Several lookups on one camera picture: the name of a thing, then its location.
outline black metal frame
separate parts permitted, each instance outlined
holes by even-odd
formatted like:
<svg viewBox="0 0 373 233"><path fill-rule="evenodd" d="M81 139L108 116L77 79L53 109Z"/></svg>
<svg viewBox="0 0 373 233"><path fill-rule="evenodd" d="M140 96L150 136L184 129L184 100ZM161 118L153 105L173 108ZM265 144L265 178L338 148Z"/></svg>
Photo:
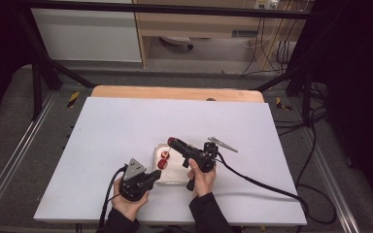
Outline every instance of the black metal frame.
<svg viewBox="0 0 373 233"><path fill-rule="evenodd" d="M94 3L94 2L71 2L71 1L43 1L43 0L16 0L6 2L11 4L12 13L17 22L27 36L32 46L36 62L33 66L34 79L34 118L42 110L42 91L41 76L46 81L50 89L60 89L61 81L54 70L57 70L69 78L83 84L86 87L95 87L95 83L88 82L84 78L76 75L72 71L52 60L45 46L41 44L34 30L23 14L25 8L37 9L58 9L75 11L100 11L100 12L132 12L132 13L157 13L157 14L181 14L181 15L203 15L203 16L224 16L224 17L272 17L272 18L291 18L291 19L323 19L328 13L307 13L307 12L286 12L286 11L263 11L256 9L237 9L237 8L214 8L214 7L192 7L192 6L173 6L173 5L145 5L145 4L121 4L121 3ZM300 71L299 66L288 69L285 74L277 79L266 83L253 90L264 91L269 87L283 80L290 79L291 76Z"/></svg>

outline gray floor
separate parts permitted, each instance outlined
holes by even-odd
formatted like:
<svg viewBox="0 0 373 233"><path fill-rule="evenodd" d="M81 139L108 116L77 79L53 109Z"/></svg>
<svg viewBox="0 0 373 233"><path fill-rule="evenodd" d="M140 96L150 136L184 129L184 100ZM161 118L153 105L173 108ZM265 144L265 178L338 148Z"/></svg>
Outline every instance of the gray floor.
<svg viewBox="0 0 373 233"><path fill-rule="evenodd" d="M236 41L196 39L194 49L166 45L158 39L153 40L149 67L143 69L139 64L124 66L115 64L109 69L99 71L97 64L92 69L76 65L77 73L85 78L102 84L120 85L157 85L248 89L256 87L277 75L276 72L239 77L248 66L252 52ZM255 64L250 71L256 71ZM68 109L69 101L76 83L63 78L65 88L56 94L53 105L35 136L31 146L20 162L4 195L0 199L0 231L3 232L72 232L74 225L47 224L35 221L33 215L39 205L38 197L45 192L57 161L62 154L62 147L67 142L73 126L79 116L85 98L90 89L82 89L74 108ZM291 104L298 98L286 98L283 82L264 92L265 101L270 104L273 118L276 120L298 120L294 111L276 108L276 97L283 103ZM19 70L5 94L0 106L0 173L5 168L17 143L26 131L32 117L31 72ZM373 232L373 192L359 170L351 169L346 164L346 157L337 141L330 122L320 121L316 124L317 138L322 153L330 170L333 172L347 203L352 211L360 232ZM310 151L310 145L302 130L284 135L281 143L293 178L299 174ZM303 183L326 192L321 174L314 161L309 164ZM315 193L300 188L299 194L308 202L311 215L319 219L329 219L329 205ZM93 229L94 225L84 225ZM163 228L143 226L140 232L158 232ZM267 232L293 232L293 228L267 227ZM193 232L192 227L184 230ZM251 227L245 232L262 232L260 227ZM315 223L308 219L303 232L344 232L339 220L329 225Z"/></svg>

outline white tabletop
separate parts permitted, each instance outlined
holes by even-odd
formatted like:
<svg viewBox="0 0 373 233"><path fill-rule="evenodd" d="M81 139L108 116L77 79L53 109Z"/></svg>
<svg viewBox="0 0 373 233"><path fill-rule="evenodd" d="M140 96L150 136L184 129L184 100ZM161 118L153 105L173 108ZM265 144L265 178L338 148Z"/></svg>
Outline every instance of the white tabletop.
<svg viewBox="0 0 373 233"><path fill-rule="evenodd" d="M239 151L220 148L229 166L296 194L267 104L89 97L34 218L96 222L112 175L131 157L149 173L154 148L169 137L202 149L210 136ZM306 224L298 201L248 183L220 163L217 175L213 192L231 225ZM184 186L156 183L138 219L193 223L190 201Z"/></svg>

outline gray carpet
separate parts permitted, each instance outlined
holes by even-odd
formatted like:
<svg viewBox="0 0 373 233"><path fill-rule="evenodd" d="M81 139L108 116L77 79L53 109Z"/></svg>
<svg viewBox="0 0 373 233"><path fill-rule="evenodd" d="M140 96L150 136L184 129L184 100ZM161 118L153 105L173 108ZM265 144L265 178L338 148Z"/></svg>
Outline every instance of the gray carpet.
<svg viewBox="0 0 373 233"><path fill-rule="evenodd" d="M221 74L183 74L183 73L154 73L154 72L84 72L78 71L85 78L102 84L148 85L148 86L183 86L183 87L212 87L248 89L256 87L272 78L271 75L240 78L236 75ZM75 84L62 79L67 84ZM294 111L277 109L276 96L287 101L283 92L286 83L280 83L272 90L264 93L265 101L270 104L274 119L297 120ZM85 97L90 90L81 92L73 109L66 108L73 90L62 90L57 94L51 110L36 135L31 147L23 158L10 185L0 201L0 227L14 227L9 231L26 232L25 228L63 229L73 231L75 226L70 224L47 224L33 220L33 215L39 205L38 197L45 192L59 157L62 147L67 144L69 135L79 116ZM0 107L0 172L14 151L22 134L25 132L32 117L31 76L28 70L20 70L14 76L13 82ZM346 165L345 157L337 143L336 135L331 129L330 122L317 123L318 142L323 150L325 159L330 165L347 202L353 212L356 222L362 232L373 232L373 192L359 170ZM281 137L288 166L295 179L310 147L302 130L294 131ZM303 178L303 183L325 192L322 178L314 161L309 164ZM307 189L299 189L311 209L311 215L319 219L329 219L329 205ZM94 225L84 225L84 229L92 229ZM145 226L141 232L157 232L155 228ZM290 232L293 229L270 229L269 232ZM315 223L308 219L305 232L343 232L339 220L329 225ZM247 229L246 232L261 232L259 228Z"/></svg>

